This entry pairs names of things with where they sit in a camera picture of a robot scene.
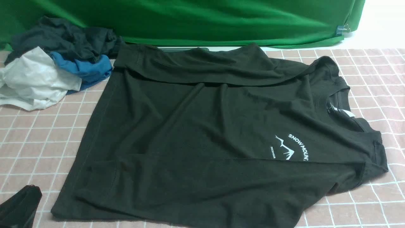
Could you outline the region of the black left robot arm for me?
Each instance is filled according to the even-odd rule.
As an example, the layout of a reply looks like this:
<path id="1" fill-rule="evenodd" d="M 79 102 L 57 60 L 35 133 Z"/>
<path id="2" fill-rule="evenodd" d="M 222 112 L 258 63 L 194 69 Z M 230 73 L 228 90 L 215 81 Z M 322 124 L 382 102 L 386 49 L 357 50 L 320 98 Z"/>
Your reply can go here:
<path id="1" fill-rule="evenodd" d="M 32 228 L 42 192 L 36 185 L 26 185 L 0 205 L 1 228 Z"/>

